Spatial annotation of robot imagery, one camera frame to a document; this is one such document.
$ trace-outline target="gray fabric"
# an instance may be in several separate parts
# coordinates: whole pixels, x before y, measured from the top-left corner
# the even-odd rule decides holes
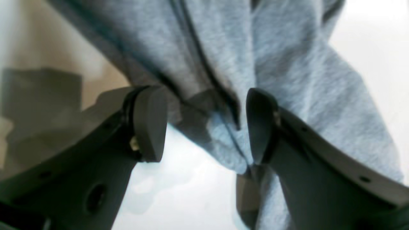
[[[252,163],[245,97],[260,87],[353,158],[402,180],[361,77],[328,45],[343,1],[50,2],[131,83],[165,85],[169,121],[227,168],[243,174]],[[290,228],[274,173],[252,172],[263,198],[256,229]]]

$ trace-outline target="white background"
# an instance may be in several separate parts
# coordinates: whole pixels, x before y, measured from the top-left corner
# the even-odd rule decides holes
[[[53,67],[83,76],[83,108],[127,82],[41,0],[0,0],[0,70]],[[362,74],[409,174],[409,6],[405,0],[349,1],[331,39]],[[1,143],[11,124],[0,118]],[[160,164],[138,164],[114,229],[244,229],[236,175],[172,128]]]

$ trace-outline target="white surface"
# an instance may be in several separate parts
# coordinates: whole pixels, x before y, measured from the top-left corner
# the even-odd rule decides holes
[[[349,1],[332,44],[364,77],[409,169],[409,19],[405,0]],[[127,85],[41,0],[0,0],[0,68],[53,67],[83,76],[83,108]],[[169,129],[162,163],[139,164],[114,229],[241,229],[236,177]]]

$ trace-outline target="black plastic part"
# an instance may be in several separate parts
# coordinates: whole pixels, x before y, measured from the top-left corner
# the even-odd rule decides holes
[[[278,174],[298,230],[406,229],[408,188],[348,157],[276,105],[268,93],[249,91],[250,144],[255,162]]]
[[[135,156],[159,162],[166,132],[166,100],[159,88],[136,88],[122,102],[118,112],[74,146],[2,181],[0,222],[20,230],[111,229],[131,171],[142,160]],[[129,145],[134,135],[143,146],[137,151]]]

